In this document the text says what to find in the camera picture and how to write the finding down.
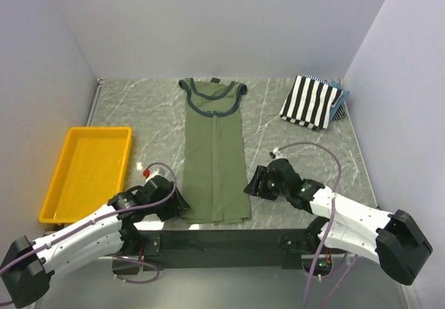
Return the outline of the olive green tank top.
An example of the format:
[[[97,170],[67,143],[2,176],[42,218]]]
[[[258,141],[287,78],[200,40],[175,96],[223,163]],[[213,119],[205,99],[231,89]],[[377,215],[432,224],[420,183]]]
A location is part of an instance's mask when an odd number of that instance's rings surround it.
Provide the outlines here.
[[[248,87],[181,79],[186,94],[182,195],[189,223],[242,223],[251,217],[241,100]]]

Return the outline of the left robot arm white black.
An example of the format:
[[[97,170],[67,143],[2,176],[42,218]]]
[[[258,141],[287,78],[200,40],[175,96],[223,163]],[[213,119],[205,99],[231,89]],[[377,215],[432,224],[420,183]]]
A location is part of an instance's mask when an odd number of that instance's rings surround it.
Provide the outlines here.
[[[51,281],[103,256],[134,253],[142,242],[135,227],[147,215],[162,221],[181,216],[190,205],[176,184],[156,175],[142,186],[114,195],[89,216],[50,235],[16,239],[1,263],[9,304],[25,308],[41,299]]]

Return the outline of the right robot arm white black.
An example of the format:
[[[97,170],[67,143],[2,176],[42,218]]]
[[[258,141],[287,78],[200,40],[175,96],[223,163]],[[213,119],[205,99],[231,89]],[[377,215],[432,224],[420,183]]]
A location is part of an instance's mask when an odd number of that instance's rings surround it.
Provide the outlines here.
[[[302,179],[285,158],[258,166],[244,192],[266,200],[285,197],[292,207],[315,216],[306,229],[306,247],[334,248],[379,264],[402,285],[412,285],[433,249],[413,217],[368,207],[320,182]]]

